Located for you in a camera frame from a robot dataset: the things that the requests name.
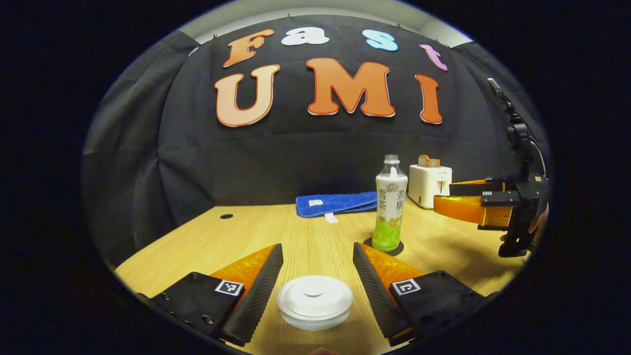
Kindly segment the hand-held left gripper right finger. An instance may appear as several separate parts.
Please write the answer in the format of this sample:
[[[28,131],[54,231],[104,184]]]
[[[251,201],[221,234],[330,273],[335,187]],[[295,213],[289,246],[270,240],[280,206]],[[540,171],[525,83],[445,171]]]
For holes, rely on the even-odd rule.
[[[391,346],[444,332],[493,300],[444,270],[426,274],[365,244],[354,243],[353,264]]]

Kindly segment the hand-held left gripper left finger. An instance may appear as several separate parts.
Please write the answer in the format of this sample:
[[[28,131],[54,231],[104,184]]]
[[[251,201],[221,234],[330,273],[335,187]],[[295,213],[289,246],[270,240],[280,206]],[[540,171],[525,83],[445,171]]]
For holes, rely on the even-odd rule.
[[[155,296],[136,296],[194,332],[244,346],[264,314],[282,265],[282,245],[274,244],[212,274],[190,272]]]

